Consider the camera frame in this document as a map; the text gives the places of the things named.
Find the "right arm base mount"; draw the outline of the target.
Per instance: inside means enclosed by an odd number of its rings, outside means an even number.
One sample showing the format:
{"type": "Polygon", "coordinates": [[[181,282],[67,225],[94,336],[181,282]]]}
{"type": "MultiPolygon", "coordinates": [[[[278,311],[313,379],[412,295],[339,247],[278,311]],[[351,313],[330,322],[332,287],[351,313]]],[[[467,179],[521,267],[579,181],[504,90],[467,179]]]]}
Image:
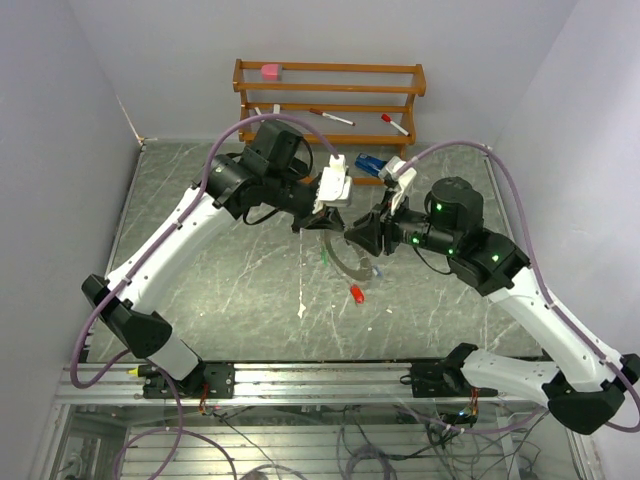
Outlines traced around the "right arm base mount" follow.
{"type": "Polygon", "coordinates": [[[477,345],[461,343],[446,357],[411,360],[409,371],[399,382],[411,388],[414,398],[471,396],[472,385],[461,368],[467,357],[478,349],[477,345]]]}

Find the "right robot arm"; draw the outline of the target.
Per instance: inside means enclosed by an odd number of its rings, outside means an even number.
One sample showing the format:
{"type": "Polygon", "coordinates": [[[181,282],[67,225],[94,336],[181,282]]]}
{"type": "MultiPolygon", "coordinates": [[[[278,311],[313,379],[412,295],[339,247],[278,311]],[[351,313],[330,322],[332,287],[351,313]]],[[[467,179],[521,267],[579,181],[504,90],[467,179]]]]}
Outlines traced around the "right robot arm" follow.
{"type": "Polygon", "coordinates": [[[449,271],[510,314],[543,348],[546,361],[504,357],[462,343],[442,359],[442,387],[459,396],[493,389],[535,402],[564,427],[590,435],[608,424],[639,379],[639,357],[622,355],[549,299],[530,259],[507,236],[484,226],[484,199],[460,177],[437,181],[424,212],[383,200],[345,233],[373,256],[402,244],[445,256],[449,271]]]}

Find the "round metal keyring disc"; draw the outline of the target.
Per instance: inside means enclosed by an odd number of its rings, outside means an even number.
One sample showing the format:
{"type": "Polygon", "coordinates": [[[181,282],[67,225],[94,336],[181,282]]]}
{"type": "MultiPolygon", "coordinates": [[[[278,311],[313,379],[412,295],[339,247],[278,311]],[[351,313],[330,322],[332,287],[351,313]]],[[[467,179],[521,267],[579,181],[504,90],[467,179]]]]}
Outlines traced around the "round metal keyring disc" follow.
{"type": "Polygon", "coordinates": [[[333,231],[324,231],[321,236],[321,245],[328,257],[328,261],[340,273],[351,280],[368,282],[378,275],[369,258],[369,254],[362,247],[347,242],[341,234],[333,231]],[[335,248],[336,244],[346,250],[347,259],[338,255],[335,248]]]}

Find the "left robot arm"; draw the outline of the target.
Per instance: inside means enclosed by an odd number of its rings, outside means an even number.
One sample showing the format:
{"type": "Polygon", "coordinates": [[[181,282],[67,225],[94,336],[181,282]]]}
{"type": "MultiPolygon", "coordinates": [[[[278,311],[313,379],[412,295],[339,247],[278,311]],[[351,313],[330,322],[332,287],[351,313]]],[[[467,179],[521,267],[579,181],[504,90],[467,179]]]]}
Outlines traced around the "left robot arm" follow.
{"type": "Polygon", "coordinates": [[[307,164],[302,172],[294,166],[305,140],[296,128],[308,124],[290,115],[264,114],[238,122],[222,136],[228,138],[252,123],[259,130],[241,154],[221,155],[222,144],[216,142],[199,176],[148,240],[109,275],[91,275],[82,285],[93,307],[83,329],[102,321],[127,352],[163,370],[182,397],[202,389],[204,362],[157,312],[174,276],[216,235],[261,204],[290,214],[298,229],[344,227],[338,209],[348,203],[352,187],[344,156],[318,134],[330,152],[329,161],[305,183],[313,166],[307,164]]]}

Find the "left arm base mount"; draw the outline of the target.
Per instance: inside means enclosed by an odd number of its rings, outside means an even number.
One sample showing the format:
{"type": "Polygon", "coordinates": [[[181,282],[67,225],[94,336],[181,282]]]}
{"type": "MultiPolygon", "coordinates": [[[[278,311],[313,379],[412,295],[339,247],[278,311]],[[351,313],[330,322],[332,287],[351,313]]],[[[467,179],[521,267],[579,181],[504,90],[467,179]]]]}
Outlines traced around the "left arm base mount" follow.
{"type": "MultiPolygon", "coordinates": [[[[144,379],[145,399],[169,399],[173,397],[168,381],[156,366],[139,365],[130,373],[144,379]]],[[[174,385],[181,398],[231,399],[235,387],[234,365],[227,362],[200,362],[183,380],[174,385]]]]}

